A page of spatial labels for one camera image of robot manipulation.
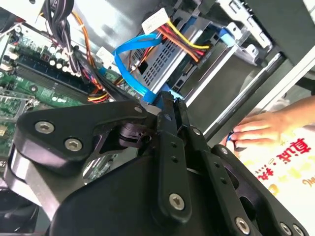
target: silver screw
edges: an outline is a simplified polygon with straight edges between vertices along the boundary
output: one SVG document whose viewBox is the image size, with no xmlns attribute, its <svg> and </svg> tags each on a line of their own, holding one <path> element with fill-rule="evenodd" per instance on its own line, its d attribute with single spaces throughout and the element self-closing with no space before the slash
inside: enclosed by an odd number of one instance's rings
<svg viewBox="0 0 315 236">
<path fill-rule="evenodd" d="M 196 135 L 200 135 L 201 134 L 200 131 L 197 128 L 194 128 L 192 130 L 195 132 Z"/>
<path fill-rule="evenodd" d="M 285 224 L 280 222 L 280 226 L 282 228 L 282 230 L 287 234 L 287 235 L 292 235 L 291 230 L 289 229 L 289 227 Z"/>
<path fill-rule="evenodd" d="M 183 210 L 185 207 L 183 198 L 176 193 L 169 195 L 169 203 L 171 203 L 172 207 L 176 210 Z"/>
<path fill-rule="evenodd" d="M 222 151 L 225 155 L 228 154 L 227 150 L 226 150 L 225 148 L 223 148 L 223 147 L 221 147 L 221 151 Z"/>
<path fill-rule="evenodd" d="M 46 121 L 39 121 L 35 124 L 35 129 L 39 133 L 50 134 L 55 130 L 55 127 L 52 123 Z"/>
<path fill-rule="evenodd" d="M 20 26 L 17 26 L 14 28 L 15 32 L 20 33 L 22 32 L 22 28 Z"/>
<path fill-rule="evenodd" d="M 140 107 L 135 107 L 134 109 L 135 109 L 137 112 L 139 112 L 139 113 L 142 113 L 142 112 L 143 112 Z"/>
<path fill-rule="evenodd" d="M 293 224 L 295 231 L 299 234 L 299 236 L 304 236 L 303 231 L 297 226 Z"/>
<path fill-rule="evenodd" d="M 237 227 L 240 229 L 240 231 L 242 231 L 243 234 L 245 234 L 245 235 L 250 234 L 250 232 L 251 232 L 250 227 L 248 226 L 246 221 L 243 220 L 241 217 L 236 217 L 235 223 L 236 223 Z"/>
<path fill-rule="evenodd" d="M 70 151 L 79 151 L 82 149 L 82 143 L 77 139 L 67 139 L 64 145 Z"/>
</svg>

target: black metal bracket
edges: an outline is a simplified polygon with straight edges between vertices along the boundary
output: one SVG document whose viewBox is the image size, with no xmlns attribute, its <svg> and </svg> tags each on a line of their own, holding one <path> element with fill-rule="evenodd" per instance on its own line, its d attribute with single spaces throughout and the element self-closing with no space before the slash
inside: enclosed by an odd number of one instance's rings
<svg viewBox="0 0 315 236">
<path fill-rule="evenodd" d="M 81 171 L 91 155 L 99 157 L 94 152 L 102 151 L 102 147 L 122 149 L 118 139 L 115 144 L 112 138 L 108 139 L 111 132 L 125 123 L 143 123 L 147 115 L 146 110 L 134 101 L 25 113 L 17 121 L 14 144 L 24 157 L 35 163 L 60 175 L 72 175 Z M 36 127 L 40 121 L 46 124 Z M 65 143 L 69 139 L 77 140 L 81 148 L 77 151 L 68 149 Z"/>
<path fill-rule="evenodd" d="M 156 105 L 162 109 L 157 116 L 155 136 L 157 192 L 153 205 L 154 218 L 162 226 L 184 224 L 191 216 L 191 201 L 188 185 L 183 140 L 177 137 L 174 98 L 162 92 Z"/>
</svg>

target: metal plate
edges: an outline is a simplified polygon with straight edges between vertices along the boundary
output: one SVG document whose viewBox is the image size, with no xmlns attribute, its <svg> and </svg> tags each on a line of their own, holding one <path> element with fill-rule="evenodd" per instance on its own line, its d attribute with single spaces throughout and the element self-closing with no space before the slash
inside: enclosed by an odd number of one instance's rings
<svg viewBox="0 0 315 236">
<path fill-rule="evenodd" d="M 40 14 L 44 2 L 45 0 L 2 0 L 0 6 L 27 22 L 33 23 Z"/>
</svg>

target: wire bundle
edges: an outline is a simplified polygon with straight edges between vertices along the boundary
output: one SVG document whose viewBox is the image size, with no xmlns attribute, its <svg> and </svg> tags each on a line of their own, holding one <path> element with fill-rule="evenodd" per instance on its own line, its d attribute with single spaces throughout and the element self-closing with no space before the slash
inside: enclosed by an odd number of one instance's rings
<svg viewBox="0 0 315 236">
<path fill-rule="evenodd" d="M 72 15 L 74 16 L 75 20 L 76 20 L 77 23 L 79 24 L 79 27 L 82 28 L 83 35 L 84 35 L 85 46 L 86 46 L 86 49 L 87 49 L 87 58 L 88 58 L 88 61 L 90 62 L 90 64 L 91 64 L 93 67 L 96 67 L 95 62 L 94 62 L 94 59 L 93 59 L 92 54 L 91 54 L 90 40 L 89 40 L 88 31 L 87 31 L 87 29 L 85 28 L 85 25 L 83 24 L 83 21 L 81 20 L 81 18 L 79 17 L 79 15 L 78 15 L 77 13 L 75 13 L 74 11 L 72 11 Z"/>
<path fill-rule="evenodd" d="M 119 54 L 126 51 L 136 50 L 136 49 L 151 48 L 160 43 L 161 43 L 161 37 L 158 37 L 156 33 L 151 33 L 148 35 L 143 34 L 119 46 L 113 53 L 114 58 L 115 58 L 115 63 L 117 67 L 119 68 L 122 74 L 122 77 L 135 91 L 137 91 L 137 93 L 143 96 L 142 100 L 148 103 L 152 103 L 155 100 L 156 95 L 153 92 L 151 92 L 148 88 L 143 86 L 141 83 L 139 83 L 131 75 L 129 70 L 126 69 L 125 65 L 123 64 Z"/>
<path fill-rule="evenodd" d="M 167 39 L 179 46 L 185 52 L 187 52 L 196 62 L 199 61 L 200 56 L 203 56 L 205 50 L 208 50 L 210 46 L 199 46 L 191 43 L 179 30 L 173 25 L 171 21 L 157 29 Z"/>
<path fill-rule="evenodd" d="M 73 54 L 70 36 L 70 26 L 67 17 L 71 14 L 74 0 L 56 0 L 51 6 L 50 0 L 46 0 L 43 7 L 44 17 L 51 29 L 52 35 L 58 45 L 69 56 L 69 63 L 74 73 L 80 73 L 80 66 Z"/>
</svg>

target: capacitor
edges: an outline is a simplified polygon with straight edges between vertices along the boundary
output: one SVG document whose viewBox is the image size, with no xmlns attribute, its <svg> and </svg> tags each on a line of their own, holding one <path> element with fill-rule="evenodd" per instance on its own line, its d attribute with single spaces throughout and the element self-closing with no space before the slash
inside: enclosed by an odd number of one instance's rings
<svg viewBox="0 0 315 236">
<path fill-rule="evenodd" d="M 51 58 L 51 59 L 49 60 L 49 64 L 50 64 L 51 66 L 56 65 L 56 60 L 55 60 L 54 58 Z"/>
<path fill-rule="evenodd" d="M 51 53 L 51 54 L 55 54 L 55 52 L 56 52 L 56 47 L 54 46 L 54 45 L 51 45 L 50 46 L 50 48 L 49 48 L 49 52 Z"/>
<path fill-rule="evenodd" d="M 68 65 L 63 66 L 63 72 L 69 72 Z"/>
<path fill-rule="evenodd" d="M 57 69 L 61 69 L 63 67 L 63 60 L 62 59 L 58 59 L 57 63 L 56 63 L 56 68 Z"/>
<path fill-rule="evenodd" d="M 38 87 L 36 85 L 31 85 L 29 87 L 29 89 L 30 89 L 31 92 L 37 92 L 38 91 Z"/>
<path fill-rule="evenodd" d="M 59 50 L 56 51 L 55 58 L 56 59 L 62 58 L 62 50 L 59 49 Z"/>
<path fill-rule="evenodd" d="M 63 62 L 63 72 L 70 72 L 68 62 Z"/>
</svg>

